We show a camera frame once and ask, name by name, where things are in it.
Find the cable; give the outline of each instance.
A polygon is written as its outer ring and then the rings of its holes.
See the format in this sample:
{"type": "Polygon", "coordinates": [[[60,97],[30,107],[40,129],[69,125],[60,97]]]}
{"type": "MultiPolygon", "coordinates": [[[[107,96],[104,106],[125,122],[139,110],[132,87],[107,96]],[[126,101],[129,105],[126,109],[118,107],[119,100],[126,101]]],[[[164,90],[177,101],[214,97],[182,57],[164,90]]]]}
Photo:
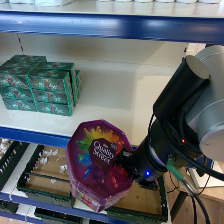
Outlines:
{"type": "Polygon", "coordinates": [[[207,179],[207,181],[206,181],[206,183],[205,183],[205,186],[203,187],[203,189],[201,190],[201,192],[198,193],[198,196],[199,196],[200,194],[202,194],[203,191],[205,190],[205,188],[206,188],[206,186],[207,186],[207,184],[208,184],[209,179],[210,179],[210,175],[209,175],[209,177],[208,177],[208,179],[207,179]]]}
{"type": "Polygon", "coordinates": [[[192,166],[194,166],[195,168],[198,168],[199,170],[201,170],[204,173],[207,173],[208,175],[219,179],[221,181],[224,181],[224,174],[221,174],[217,171],[211,170],[206,166],[203,166],[202,164],[196,162],[194,159],[192,159],[187,153],[185,153],[183,150],[180,151],[179,149],[177,149],[177,147],[173,144],[173,142],[170,140],[170,138],[167,136],[163,125],[159,122],[159,126],[160,128],[163,130],[163,136],[166,139],[167,142],[169,142],[170,146],[172,147],[173,151],[180,156],[181,158],[183,158],[184,160],[186,160],[188,163],[190,163],[192,166]]]}
{"type": "Polygon", "coordinates": [[[179,191],[178,187],[176,186],[176,184],[173,182],[173,179],[172,179],[172,176],[171,176],[171,172],[169,171],[169,174],[170,174],[170,180],[173,184],[173,186],[179,191]]]}
{"type": "Polygon", "coordinates": [[[194,198],[197,200],[198,204],[200,205],[200,207],[201,207],[201,209],[202,209],[202,211],[204,213],[206,224],[211,224],[210,219],[209,219],[209,216],[208,216],[208,213],[207,213],[206,208],[203,205],[201,199],[198,197],[197,194],[194,194],[194,198]]]}
{"type": "Polygon", "coordinates": [[[172,193],[172,192],[174,192],[175,190],[178,190],[178,191],[179,191],[178,187],[177,187],[177,186],[174,184],[174,182],[173,182],[173,179],[172,179],[172,177],[171,177],[171,173],[170,173],[170,171],[169,171],[169,174],[170,174],[170,180],[171,180],[171,182],[172,182],[172,184],[173,184],[173,186],[174,186],[174,189],[171,190],[171,191],[167,191],[167,192],[166,192],[167,194],[172,193]]]}
{"type": "Polygon", "coordinates": [[[195,200],[193,196],[191,196],[191,200],[192,200],[193,212],[194,212],[194,224],[197,224],[197,210],[196,210],[196,204],[195,204],[195,200]]]}
{"type": "Polygon", "coordinates": [[[167,191],[166,193],[167,193],[167,194],[169,194],[169,193],[174,192],[175,190],[177,190],[177,188],[176,188],[176,187],[175,187],[173,190],[171,190],[171,191],[167,191]]]}

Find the product on shelf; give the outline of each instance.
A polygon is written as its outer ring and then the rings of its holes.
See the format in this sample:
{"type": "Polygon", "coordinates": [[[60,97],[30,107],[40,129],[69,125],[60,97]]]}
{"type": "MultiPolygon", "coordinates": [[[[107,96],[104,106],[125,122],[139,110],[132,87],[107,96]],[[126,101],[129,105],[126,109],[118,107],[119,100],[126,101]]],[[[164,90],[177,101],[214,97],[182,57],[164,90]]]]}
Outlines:
{"type": "Polygon", "coordinates": [[[74,0],[35,0],[35,5],[38,6],[61,6],[66,5],[74,0]]]}
{"type": "Polygon", "coordinates": [[[32,89],[33,98],[36,101],[44,103],[59,103],[59,104],[69,104],[73,101],[72,90],[66,92],[52,92],[32,89]]]}
{"type": "Polygon", "coordinates": [[[6,109],[8,110],[25,110],[37,111],[33,100],[14,100],[2,98],[6,109]]]}
{"type": "Polygon", "coordinates": [[[46,62],[46,56],[33,56],[33,55],[14,55],[10,61],[30,61],[30,62],[46,62]]]}
{"type": "Polygon", "coordinates": [[[0,86],[29,88],[26,76],[31,70],[31,67],[11,68],[0,66],[0,86]]]}
{"type": "Polygon", "coordinates": [[[2,67],[9,67],[9,68],[35,68],[40,62],[33,62],[33,61],[11,61],[8,60],[3,63],[2,67]]]}
{"type": "Polygon", "coordinates": [[[4,156],[11,144],[12,141],[9,139],[0,139],[0,159],[4,156]]]}
{"type": "Polygon", "coordinates": [[[65,150],[49,146],[37,146],[17,189],[29,199],[72,208],[75,202],[70,194],[65,150]]]}
{"type": "Polygon", "coordinates": [[[74,112],[73,99],[69,104],[43,103],[36,101],[37,110],[42,113],[72,116],[74,112]]]}
{"type": "Polygon", "coordinates": [[[30,89],[24,89],[20,87],[0,86],[0,95],[2,96],[2,98],[33,100],[30,89]]]}
{"type": "Polygon", "coordinates": [[[48,69],[56,71],[66,71],[69,73],[70,83],[72,86],[72,92],[75,95],[76,89],[81,84],[81,73],[79,70],[75,70],[74,63],[62,63],[62,62],[40,62],[37,69],[48,69]]]}
{"type": "Polygon", "coordinates": [[[28,81],[32,89],[63,91],[66,94],[71,89],[69,73],[66,71],[33,69],[28,74],[28,81]]]}
{"type": "Polygon", "coordinates": [[[121,150],[132,151],[125,134],[106,121],[79,125],[66,148],[72,195],[96,212],[117,203],[131,185],[114,161],[121,150]]]}
{"type": "Polygon", "coordinates": [[[35,0],[9,0],[11,4],[34,4],[35,0]]]}

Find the green box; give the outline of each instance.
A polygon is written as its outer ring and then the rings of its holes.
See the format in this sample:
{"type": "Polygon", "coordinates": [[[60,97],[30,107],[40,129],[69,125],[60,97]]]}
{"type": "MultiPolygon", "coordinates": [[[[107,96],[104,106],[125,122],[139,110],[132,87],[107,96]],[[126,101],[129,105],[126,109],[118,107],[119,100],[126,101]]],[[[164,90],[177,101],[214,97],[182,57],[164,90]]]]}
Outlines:
{"type": "Polygon", "coordinates": [[[2,98],[6,109],[8,110],[25,110],[37,111],[33,100],[14,100],[2,98]]]}
{"type": "Polygon", "coordinates": [[[36,106],[39,112],[63,116],[72,116],[75,109],[73,100],[70,104],[43,103],[36,101],[36,106]]]}
{"type": "Polygon", "coordinates": [[[74,63],[65,62],[40,62],[37,69],[59,70],[69,72],[70,82],[76,82],[76,73],[74,70],[74,63]]]}
{"type": "Polygon", "coordinates": [[[72,82],[73,92],[76,93],[81,86],[81,72],[80,70],[75,70],[75,82],[72,82]]]}
{"type": "Polygon", "coordinates": [[[69,73],[66,71],[33,69],[27,77],[32,89],[60,91],[66,94],[71,89],[69,73]]]}
{"type": "Polygon", "coordinates": [[[12,68],[35,68],[40,62],[31,62],[31,61],[11,61],[8,60],[1,66],[3,67],[12,67],[12,68]]]}
{"type": "Polygon", "coordinates": [[[46,56],[33,56],[33,55],[14,55],[10,61],[30,61],[30,62],[46,62],[46,56]]]}
{"type": "Polygon", "coordinates": [[[0,86],[0,95],[2,98],[33,100],[30,89],[23,89],[19,87],[0,86]]]}
{"type": "Polygon", "coordinates": [[[67,94],[65,92],[52,92],[32,89],[33,98],[36,101],[41,101],[45,103],[60,103],[68,104],[73,100],[72,90],[69,89],[67,94]]]}
{"type": "Polygon", "coordinates": [[[26,75],[32,68],[10,68],[0,67],[0,86],[16,86],[29,88],[26,75]]]}

